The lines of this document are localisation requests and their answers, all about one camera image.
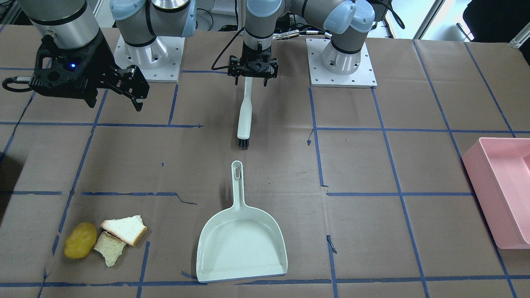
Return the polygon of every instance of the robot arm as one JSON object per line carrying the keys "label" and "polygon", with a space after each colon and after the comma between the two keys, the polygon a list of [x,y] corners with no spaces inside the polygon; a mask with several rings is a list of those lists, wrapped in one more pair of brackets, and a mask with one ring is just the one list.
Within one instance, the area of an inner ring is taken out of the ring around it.
{"label": "robot arm", "polygon": [[83,99],[93,108],[97,88],[111,89],[129,97],[137,111],[147,97],[149,85],[140,69],[120,69],[86,0],[18,0],[42,34],[32,77],[8,78],[8,84],[27,83],[44,96]]}

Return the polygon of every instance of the dustpan handle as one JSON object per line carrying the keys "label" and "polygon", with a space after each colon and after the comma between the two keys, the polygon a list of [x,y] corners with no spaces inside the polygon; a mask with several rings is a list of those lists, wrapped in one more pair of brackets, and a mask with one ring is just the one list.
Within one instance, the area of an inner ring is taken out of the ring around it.
{"label": "dustpan handle", "polygon": [[236,160],[232,163],[232,208],[240,209],[245,204],[245,188],[243,187],[243,164]]}

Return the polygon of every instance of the light blue joint cap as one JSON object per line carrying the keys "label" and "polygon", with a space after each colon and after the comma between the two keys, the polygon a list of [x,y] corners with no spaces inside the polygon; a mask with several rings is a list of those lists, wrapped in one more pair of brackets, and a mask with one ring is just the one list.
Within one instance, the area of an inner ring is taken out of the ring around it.
{"label": "light blue joint cap", "polygon": [[144,7],[146,0],[111,0],[110,11],[116,21],[125,20]]}
{"label": "light blue joint cap", "polygon": [[246,8],[257,17],[268,17],[280,9],[281,0],[246,0]]}
{"label": "light blue joint cap", "polygon": [[374,8],[366,0],[357,0],[355,7],[357,9],[350,26],[361,33],[370,31],[375,19]]}
{"label": "light blue joint cap", "polygon": [[342,34],[354,18],[356,5],[351,0],[339,4],[324,21],[324,30]]}
{"label": "light blue joint cap", "polygon": [[195,20],[196,20],[196,7],[197,3],[195,0],[190,0],[190,6],[188,8],[188,18],[182,29],[182,37],[192,37],[195,34]]}

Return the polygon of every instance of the white brush handle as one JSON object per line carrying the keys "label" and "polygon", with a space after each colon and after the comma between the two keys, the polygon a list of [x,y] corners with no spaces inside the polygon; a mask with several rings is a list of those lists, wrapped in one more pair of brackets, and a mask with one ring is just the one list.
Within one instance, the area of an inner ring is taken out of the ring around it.
{"label": "white brush handle", "polygon": [[243,103],[239,111],[239,123],[237,124],[237,138],[250,138],[250,124],[252,122],[252,102],[250,97],[252,94],[252,78],[245,77],[245,94],[243,96]]}

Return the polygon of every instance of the white mounting plate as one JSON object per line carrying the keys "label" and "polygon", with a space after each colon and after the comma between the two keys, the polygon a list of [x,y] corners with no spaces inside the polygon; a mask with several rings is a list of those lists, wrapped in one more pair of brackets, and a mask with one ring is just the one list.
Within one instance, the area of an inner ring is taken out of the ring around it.
{"label": "white mounting plate", "polygon": [[[161,38],[167,46],[167,63],[155,68],[142,68],[139,65],[140,70],[148,82],[178,83],[182,53],[184,51],[184,37],[160,36],[158,38]],[[125,51],[125,41],[120,36],[118,45],[116,45],[116,49],[114,50],[114,60],[119,67],[126,68],[132,64],[128,57]]]}
{"label": "white mounting plate", "polygon": [[316,38],[308,38],[305,41],[309,57],[311,86],[346,88],[371,88],[377,86],[366,44],[361,49],[361,62],[357,71],[350,75],[338,75],[325,69],[320,60],[322,51],[331,41],[329,39]]}

